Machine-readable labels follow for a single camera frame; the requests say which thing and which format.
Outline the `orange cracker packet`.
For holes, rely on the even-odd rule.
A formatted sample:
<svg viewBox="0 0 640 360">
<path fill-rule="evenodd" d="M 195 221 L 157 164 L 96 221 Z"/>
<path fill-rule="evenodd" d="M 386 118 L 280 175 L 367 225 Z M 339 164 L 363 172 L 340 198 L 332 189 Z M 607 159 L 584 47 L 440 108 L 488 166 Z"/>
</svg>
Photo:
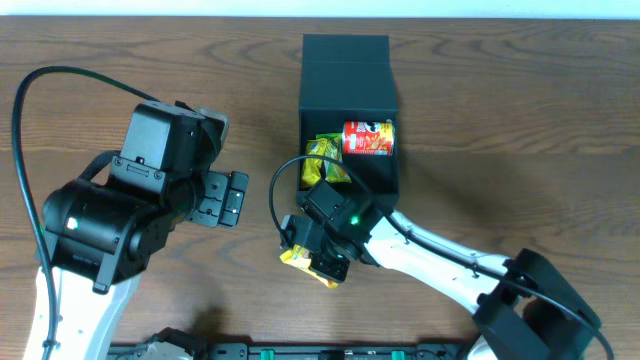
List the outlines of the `orange cracker packet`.
<svg viewBox="0 0 640 360">
<path fill-rule="evenodd" d="M 300 245 L 295 245 L 292 249 L 285 250 L 279 256 L 279 259 L 283 264 L 304 272 L 305 274 L 320 281 L 329 289 L 335 289 L 338 287 L 338 284 L 335 281 L 321 277 L 311 270 L 312 253 Z"/>
</svg>

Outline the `green snack packet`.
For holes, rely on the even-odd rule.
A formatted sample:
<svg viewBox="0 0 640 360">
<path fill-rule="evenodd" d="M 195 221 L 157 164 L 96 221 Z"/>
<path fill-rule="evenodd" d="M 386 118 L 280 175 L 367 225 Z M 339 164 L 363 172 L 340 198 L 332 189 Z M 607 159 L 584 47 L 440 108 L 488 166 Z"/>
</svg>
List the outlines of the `green snack packet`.
<svg viewBox="0 0 640 360">
<path fill-rule="evenodd" d="M 316 139 L 324 144 L 324 149 L 320 155 L 331 158 L 336 162 L 342 162 L 342 135 L 340 133 L 317 134 Z M 350 183 L 351 178 L 348 173 L 336 163 L 330 161 L 323 162 L 325 180 L 329 183 Z"/>
</svg>

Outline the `yellow snack packet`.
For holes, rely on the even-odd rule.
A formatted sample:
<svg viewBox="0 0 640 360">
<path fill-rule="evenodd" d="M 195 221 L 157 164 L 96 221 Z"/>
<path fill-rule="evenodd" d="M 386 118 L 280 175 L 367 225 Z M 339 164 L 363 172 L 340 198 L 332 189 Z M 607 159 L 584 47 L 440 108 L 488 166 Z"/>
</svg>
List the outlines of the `yellow snack packet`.
<svg viewBox="0 0 640 360">
<path fill-rule="evenodd" d="M 306 155 L 325 156 L 328 147 L 326 138 L 310 140 L 306 145 Z M 318 158 L 306 158 L 301 170 L 301 188 L 309 189 L 322 178 L 323 161 Z"/>
</svg>

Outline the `red Pringles can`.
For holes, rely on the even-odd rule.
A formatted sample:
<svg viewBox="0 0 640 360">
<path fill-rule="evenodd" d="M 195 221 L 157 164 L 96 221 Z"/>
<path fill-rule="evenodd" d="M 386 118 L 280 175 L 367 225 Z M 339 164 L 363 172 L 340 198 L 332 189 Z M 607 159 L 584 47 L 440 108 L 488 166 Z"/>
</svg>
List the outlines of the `red Pringles can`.
<svg viewBox="0 0 640 360">
<path fill-rule="evenodd" d="M 392 122 L 347 121 L 343 126 L 342 148 L 345 154 L 391 156 L 395 148 Z"/>
</svg>

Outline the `dark green box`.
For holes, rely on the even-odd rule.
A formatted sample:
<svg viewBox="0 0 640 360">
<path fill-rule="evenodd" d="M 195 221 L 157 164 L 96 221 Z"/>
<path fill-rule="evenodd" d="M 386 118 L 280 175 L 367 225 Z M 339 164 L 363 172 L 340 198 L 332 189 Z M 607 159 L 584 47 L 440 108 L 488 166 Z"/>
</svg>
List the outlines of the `dark green box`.
<svg viewBox="0 0 640 360">
<path fill-rule="evenodd" d="M 342 133 L 347 121 L 398 129 L 398 99 L 388 35 L 304 34 L 299 91 L 299 155 L 317 134 Z M 376 195 L 399 200 L 399 143 L 386 155 L 344 154 L 343 162 Z"/>
</svg>

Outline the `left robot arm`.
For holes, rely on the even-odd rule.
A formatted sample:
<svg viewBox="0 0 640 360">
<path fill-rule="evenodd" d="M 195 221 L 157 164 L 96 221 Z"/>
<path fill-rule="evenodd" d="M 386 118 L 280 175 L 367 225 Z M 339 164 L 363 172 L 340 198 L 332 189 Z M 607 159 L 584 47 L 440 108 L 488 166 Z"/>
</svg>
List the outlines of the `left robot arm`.
<svg viewBox="0 0 640 360">
<path fill-rule="evenodd" d="M 233 228 L 248 177 L 210 166 L 228 117 L 204 108 L 147 100 L 136 106 L 121 151 L 96 158 L 43 206 L 54 307 L 36 276 L 36 308 L 24 352 L 39 359 L 56 320 L 54 359 L 104 359 L 150 257 L 182 222 Z"/>
</svg>

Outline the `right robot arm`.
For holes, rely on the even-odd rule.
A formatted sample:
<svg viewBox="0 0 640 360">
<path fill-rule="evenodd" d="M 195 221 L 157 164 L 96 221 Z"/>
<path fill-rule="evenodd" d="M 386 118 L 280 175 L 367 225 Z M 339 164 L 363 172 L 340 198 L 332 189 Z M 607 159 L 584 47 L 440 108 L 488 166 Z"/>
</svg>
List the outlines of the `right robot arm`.
<svg viewBox="0 0 640 360">
<path fill-rule="evenodd" d="M 416 225 L 369 194 L 349 196 L 325 181 L 278 226 L 281 245 L 309 255 L 308 272 L 342 283 L 349 266 L 406 274 L 454 300 L 480 337 L 470 359 L 580 359 L 602 323 L 541 254 L 514 258 L 477 251 Z"/>
</svg>

